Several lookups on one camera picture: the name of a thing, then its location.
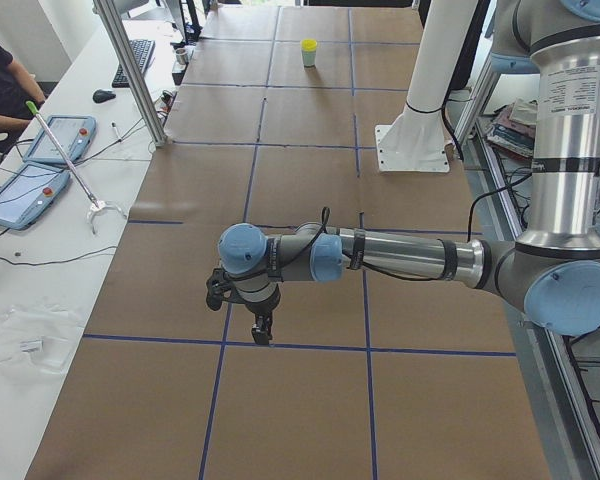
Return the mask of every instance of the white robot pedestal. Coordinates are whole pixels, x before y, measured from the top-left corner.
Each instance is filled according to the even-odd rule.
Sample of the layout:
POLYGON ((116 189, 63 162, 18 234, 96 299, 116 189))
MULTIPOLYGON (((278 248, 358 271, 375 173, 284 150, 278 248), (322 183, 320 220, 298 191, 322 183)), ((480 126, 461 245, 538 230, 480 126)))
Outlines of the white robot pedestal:
POLYGON ((440 110, 477 0, 431 3, 404 111, 376 126, 380 171, 449 171, 440 110))

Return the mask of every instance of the white desk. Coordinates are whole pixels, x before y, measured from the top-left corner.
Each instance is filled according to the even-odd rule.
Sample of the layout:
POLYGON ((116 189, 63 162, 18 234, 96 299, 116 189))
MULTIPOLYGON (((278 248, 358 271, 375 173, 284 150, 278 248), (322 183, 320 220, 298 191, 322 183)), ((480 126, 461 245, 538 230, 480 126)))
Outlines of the white desk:
MULTIPOLYGON (((156 40, 154 60, 145 75, 152 98, 158 98, 163 89, 173 90, 171 67, 175 58, 169 45, 170 27, 164 22, 145 21, 125 25, 130 38, 156 40)), ((109 102, 92 101, 96 89, 110 88, 117 65, 106 32, 100 28, 41 110, 43 116, 94 116, 98 129, 87 156, 116 140, 111 122, 123 134, 140 118, 129 89, 116 89, 117 98, 109 102)), ((33 138, 38 131, 34 121, 22 138, 33 138)), ((148 131, 141 129, 79 170, 98 198, 115 202, 128 212, 152 150, 148 131)), ((20 165, 14 149, 2 167, 16 170, 20 165)), ((0 170, 0 184, 10 175, 0 170)), ((72 180, 37 223, 0 237, 0 256, 38 263, 116 246, 125 220, 114 211, 98 215, 97 235, 92 235, 86 222, 89 205, 72 180)), ((12 266, 0 260, 0 480, 24 478, 114 252, 110 249, 88 259, 38 267, 12 266), (40 337, 46 337, 46 345, 56 348, 57 354, 40 357, 39 353, 20 351, 20 342, 40 337)))

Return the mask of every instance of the yellow cup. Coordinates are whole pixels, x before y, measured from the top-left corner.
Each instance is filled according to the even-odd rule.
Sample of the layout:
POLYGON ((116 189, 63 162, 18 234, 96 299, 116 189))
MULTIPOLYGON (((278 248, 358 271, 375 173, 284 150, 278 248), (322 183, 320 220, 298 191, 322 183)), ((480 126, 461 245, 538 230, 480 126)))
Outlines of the yellow cup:
POLYGON ((302 63, 305 67, 315 67, 318 42, 313 38, 305 38, 300 42, 302 48, 302 63))

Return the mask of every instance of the cardboard floor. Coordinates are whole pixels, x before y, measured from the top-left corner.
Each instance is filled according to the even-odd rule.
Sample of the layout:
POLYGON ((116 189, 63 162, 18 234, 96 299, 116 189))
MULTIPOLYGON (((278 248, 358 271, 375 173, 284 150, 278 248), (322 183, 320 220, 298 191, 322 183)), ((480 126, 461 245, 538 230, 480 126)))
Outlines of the cardboard floor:
POLYGON ((417 14, 225 6, 204 37, 27 479, 549 478, 497 298, 374 272, 285 283, 271 347, 243 307, 205 305, 232 223, 291 233, 327 205, 331 225, 462 239, 459 162, 376 167, 417 14))

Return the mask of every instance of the metal base plate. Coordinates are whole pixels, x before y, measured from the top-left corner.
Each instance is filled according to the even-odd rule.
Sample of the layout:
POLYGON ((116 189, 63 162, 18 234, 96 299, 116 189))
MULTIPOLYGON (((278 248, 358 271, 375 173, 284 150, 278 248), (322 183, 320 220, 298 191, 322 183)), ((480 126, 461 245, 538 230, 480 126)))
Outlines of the metal base plate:
POLYGON ((378 153, 378 167, 381 172, 436 172, 447 173, 449 161, 443 145, 439 153, 425 153, 417 145, 408 152, 387 151, 380 148, 380 142, 385 137, 392 125, 376 125, 376 147, 378 153))

